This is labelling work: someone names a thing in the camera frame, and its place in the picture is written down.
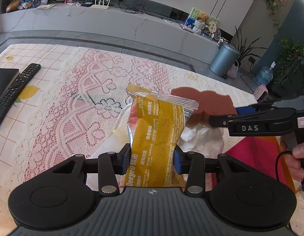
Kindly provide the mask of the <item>right hand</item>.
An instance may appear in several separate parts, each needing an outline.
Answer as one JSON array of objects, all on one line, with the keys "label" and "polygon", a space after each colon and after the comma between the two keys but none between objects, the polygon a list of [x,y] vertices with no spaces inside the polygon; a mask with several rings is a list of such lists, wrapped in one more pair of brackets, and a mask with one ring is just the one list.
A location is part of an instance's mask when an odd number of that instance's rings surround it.
[{"label": "right hand", "polygon": [[304,159],[304,142],[295,146],[291,155],[284,155],[284,159],[293,180],[303,182],[304,168],[301,165],[301,159]]}]

